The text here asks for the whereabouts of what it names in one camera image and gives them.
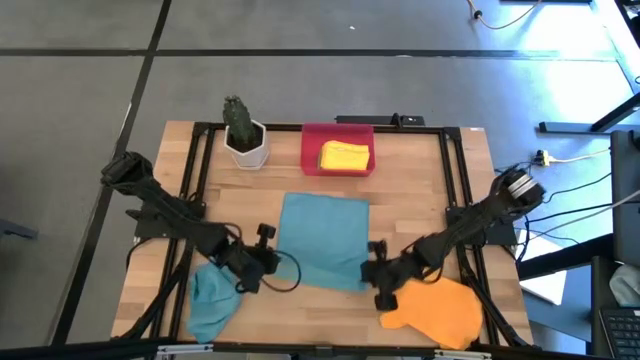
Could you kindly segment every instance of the black floor stripe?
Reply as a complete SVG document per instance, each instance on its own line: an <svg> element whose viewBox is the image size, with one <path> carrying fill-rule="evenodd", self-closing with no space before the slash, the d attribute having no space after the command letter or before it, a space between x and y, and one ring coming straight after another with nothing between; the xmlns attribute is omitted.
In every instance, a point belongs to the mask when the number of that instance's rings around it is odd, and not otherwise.
<svg viewBox="0 0 640 360"><path fill-rule="evenodd" d="M42 48L0 48L2 56L57 56L57 57L126 57L150 55L147 49L42 49Z"/></svg>
<svg viewBox="0 0 640 360"><path fill-rule="evenodd" d="M496 58L525 60L565 60L615 62L616 55L610 51L598 51L582 56L562 51L520 50L421 50L421 49L159 49L156 57L200 57L200 56L292 56L292 57L420 57L420 58Z"/></svg>
<svg viewBox="0 0 640 360"><path fill-rule="evenodd" d="M148 52L152 52L158 47L170 7L171 0L164 0L147 49ZM118 136L118 140L115 144L113 152L114 158L124 153L127 148L127 144L129 143L129 139L131 138L131 131L133 129L136 115L138 114L138 109L140 108L140 102L142 100L142 95L144 94L144 89L147 85L147 80L149 79L149 74L151 73L153 59L154 57L152 55L147 55L142 63L138 80L136 81L136 85L131 96L131 102L129 103L129 110L127 111L120 135ZM69 331L73 325L73 318L75 317L78 304L80 303L80 298L82 297L82 289L84 288L87 276L89 275L91 262L93 261L93 256L98 246L102 226L104 225L107 210L109 209L109 204L111 202L111 195L111 189L107 189L105 187L100 188L89 224L87 225L87 230L83 236L81 245L82 251L80 253L77 266L75 267L73 278L68 286L66 296L61 299L64 301L64 305L62 306L60 315L57 318L58 322L52 336L53 345L62 345L67 342Z"/></svg>
<svg viewBox="0 0 640 360"><path fill-rule="evenodd" d="M157 49L160 37L154 31L153 46L148 49L41 49L0 48L0 57L419 57L419 58L489 58L554 61L616 62L615 51L594 51L580 55L558 50L428 50L428 49Z"/></svg>

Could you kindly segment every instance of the keyboard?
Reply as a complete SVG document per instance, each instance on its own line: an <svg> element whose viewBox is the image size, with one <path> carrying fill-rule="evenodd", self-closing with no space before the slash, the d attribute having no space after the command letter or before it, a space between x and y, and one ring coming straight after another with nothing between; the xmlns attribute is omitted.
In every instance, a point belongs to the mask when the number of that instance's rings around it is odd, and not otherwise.
<svg viewBox="0 0 640 360"><path fill-rule="evenodd" d="M613 357L640 360L640 308L602 309L600 320Z"/></svg>

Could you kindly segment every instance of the potted cactus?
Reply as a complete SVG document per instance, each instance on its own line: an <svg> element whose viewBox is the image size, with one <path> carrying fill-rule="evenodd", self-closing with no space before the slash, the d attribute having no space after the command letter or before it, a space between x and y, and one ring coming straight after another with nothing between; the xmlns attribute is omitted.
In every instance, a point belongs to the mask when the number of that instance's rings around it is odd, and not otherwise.
<svg viewBox="0 0 640 360"><path fill-rule="evenodd" d="M252 120L247 107L238 96L224 99L222 119L227 125L224 146L231 152L239 168L258 170L269 156L267 129Z"/></svg>

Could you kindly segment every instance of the gray floor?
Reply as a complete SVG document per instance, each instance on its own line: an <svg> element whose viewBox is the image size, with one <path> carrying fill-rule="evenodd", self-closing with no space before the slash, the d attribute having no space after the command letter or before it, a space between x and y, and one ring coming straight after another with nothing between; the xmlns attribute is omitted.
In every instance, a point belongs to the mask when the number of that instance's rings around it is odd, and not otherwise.
<svg viewBox="0 0 640 360"><path fill-rule="evenodd" d="M526 8L477 3L493 23ZM0 48L146 48L160 4L4 1ZM220 121L223 97L233 93L263 122L397 111L422 114L429 125L484 127L496 166L525 161L537 149L568 158L606 148L606 137L540 135L534 127L592 122L632 95L601 19L587 5L544 5L513 28L492 32L468 22L463 0L176 1L160 47L544 50L593 60L156 58L129 143L151 159L167 120ZM0 241L0 347L47 341L141 60L0 57L0 218L40 231L36 241ZM607 156L533 170L549 191L609 171ZM610 196L603 182L558 197L531 218ZM109 336L134 226L124 210L136 206L122 196L112 200L70 341ZM556 234L584 241L610 229L603 214ZM571 340L549 340L562 336L546 328L534 328L534 336L546 348L584 351Z"/></svg>

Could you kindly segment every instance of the orange cloth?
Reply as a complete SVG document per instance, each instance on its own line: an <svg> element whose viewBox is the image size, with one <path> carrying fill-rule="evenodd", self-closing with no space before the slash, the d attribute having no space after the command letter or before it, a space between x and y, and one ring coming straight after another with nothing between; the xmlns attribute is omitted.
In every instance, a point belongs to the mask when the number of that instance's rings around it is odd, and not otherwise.
<svg viewBox="0 0 640 360"><path fill-rule="evenodd" d="M480 335L482 304L467 286L446 278L435 284L411 279L395 295L398 309L380 316L385 329L410 325L456 350L466 349Z"/></svg>

